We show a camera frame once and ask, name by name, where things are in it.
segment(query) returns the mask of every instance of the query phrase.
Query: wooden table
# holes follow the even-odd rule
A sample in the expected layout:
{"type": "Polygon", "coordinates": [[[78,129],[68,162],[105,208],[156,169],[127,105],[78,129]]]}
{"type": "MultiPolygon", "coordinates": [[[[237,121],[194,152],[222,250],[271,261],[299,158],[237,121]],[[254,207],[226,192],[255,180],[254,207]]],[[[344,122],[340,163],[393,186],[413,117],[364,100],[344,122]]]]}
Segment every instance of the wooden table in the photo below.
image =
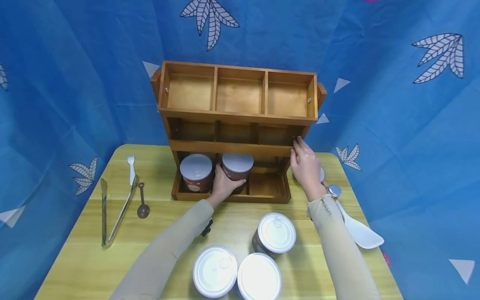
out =
{"type": "MultiPolygon", "coordinates": [[[[137,192],[110,249],[102,250],[101,191],[98,184],[72,232],[47,275],[36,300],[106,300],[145,247],[193,205],[173,201],[170,196],[176,171],[167,146],[123,145],[113,154],[102,174],[108,182],[108,232],[113,227],[129,186],[127,156],[135,155],[135,170],[145,183],[145,202],[151,213],[139,219],[137,192]]],[[[342,188],[340,201],[355,219],[367,223],[347,177],[336,156],[318,153],[326,180],[342,188]]],[[[193,263],[204,248],[221,244],[235,254],[240,263],[248,254],[252,234],[260,218],[275,211],[289,217],[297,230],[297,243],[277,259],[282,272],[281,299],[335,299],[320,239],[306,217],[306,199],[301,187],[288,174],[292,199],[288,204],[225,203],[214,214],[212,231],[198,237],[179,259],[162,299],[203,299],[192,282],[193,263]]],[[[362,250],[382,299],[402,299],[380,250],[362,250]]],[[[238,299],[232,291],[225,299],[238,299]]]]}

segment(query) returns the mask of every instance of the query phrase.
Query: brown spoon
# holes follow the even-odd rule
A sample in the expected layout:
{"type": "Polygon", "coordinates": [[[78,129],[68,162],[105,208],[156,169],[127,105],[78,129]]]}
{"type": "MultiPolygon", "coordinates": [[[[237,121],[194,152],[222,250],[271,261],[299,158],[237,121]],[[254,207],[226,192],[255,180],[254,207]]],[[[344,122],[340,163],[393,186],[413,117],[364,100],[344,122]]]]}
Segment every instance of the brown spoon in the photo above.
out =
{"type": "Polygon", "coordinates": [[[140,200],[142,201],[142,204],[140,204],[137,209],[137,216],[140,219],[145,219],[150,214],[150,207],[146,205],[144,201],[144,186],[145,184],[143,182],[138,184],[138,187],[140,188],[140,200]]]}

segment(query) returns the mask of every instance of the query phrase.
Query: white triangle print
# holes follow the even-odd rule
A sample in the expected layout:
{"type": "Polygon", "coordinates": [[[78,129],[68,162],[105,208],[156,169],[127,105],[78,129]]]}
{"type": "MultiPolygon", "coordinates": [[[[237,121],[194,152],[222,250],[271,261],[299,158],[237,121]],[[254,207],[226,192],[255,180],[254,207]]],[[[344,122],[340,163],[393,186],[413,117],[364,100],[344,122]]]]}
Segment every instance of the white triangle print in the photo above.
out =
{"type": "Polygon", "coordinates": [[[317,124],[323,124],[330,122],[325,114],[322,114],[317,121],[317,124]]]}
{"type": "Polygon", "coordinates": [[[142,62],[144,63],[145,70],[147,71],[147,74],[149,77],[152,77],[155,71],[158,70],[158,68],[160,68],[159,65],[155,65],[153,63],[149,63],[146,61],[142,61],[142,62]]]}
{"type": "Polygon", "coordinates": [[[341,89],[342,87],[344,87],[345,85],[347,85],[349,83],[350,83],[350,81],[348,81],[348,80],[338,78],[336,80],[335,90],[333,92],[336,93],[339,89],[341,89]]]}
{"type": "Polygon", "coordinates": [[[9,210],[8,212],[4,212],[0,214],[0,221],[7,224],[8,227],[13,228],[20,218],[20,215],[24,211],[25,206],[22,206],[17,209],[9,210]]]}
{"type": "Polygon", "coordinates": [[[470,277],[473,273],[473,267],[475,267],[475,261],[468,261],[463,259],[449,259],[449,261],[460,274],[463,282],[465,282],[465,284],[468,284],[468,282],[470,281],[470,277]]]}

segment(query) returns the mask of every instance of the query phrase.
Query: blue fabric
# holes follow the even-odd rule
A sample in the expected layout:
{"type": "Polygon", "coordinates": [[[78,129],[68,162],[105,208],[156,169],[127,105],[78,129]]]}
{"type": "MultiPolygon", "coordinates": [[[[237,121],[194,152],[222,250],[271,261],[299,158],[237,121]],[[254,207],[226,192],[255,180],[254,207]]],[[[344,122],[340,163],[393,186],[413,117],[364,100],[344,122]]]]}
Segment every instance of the blue fabric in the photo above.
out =
{"type": "Polygon", "coordinates": [[[1,298],[35,296],[119,145],[166,144],[143,63],[162,60],[317,72],[307,142],[339,156],[405,299],[480,298],[479,17],[478,0],[0,1],[1,298]]]}

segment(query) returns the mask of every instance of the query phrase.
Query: spoon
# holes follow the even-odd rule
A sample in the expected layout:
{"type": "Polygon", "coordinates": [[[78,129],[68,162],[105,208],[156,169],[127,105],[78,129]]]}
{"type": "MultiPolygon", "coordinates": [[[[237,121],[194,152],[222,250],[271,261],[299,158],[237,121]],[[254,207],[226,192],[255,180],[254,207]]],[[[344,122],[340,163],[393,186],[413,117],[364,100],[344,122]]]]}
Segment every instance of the spoon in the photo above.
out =
{"type": "Polygon", "coordinates": [[[379,236],[375,231],[371,230],[365,224],[350,217],[338,200],[335,200],[335,203],[342,213],[348,232],[357,245],[363,249],[373,249],[383,245],[385,240],[381,236],[379,236]]]}
{"type": "Polygon", "coordinates": [[[138,184],[138,187],[140,188],[140,200],[142,201],[142,204],[140,204],[140,206],[137,209],[137,216],[140,219],[145,219],[146,217],[148,217],[150,213],[150,207],[146,205],[144,201],[144,186],[145,184],[143,182],[140,182],[138,184]]]}

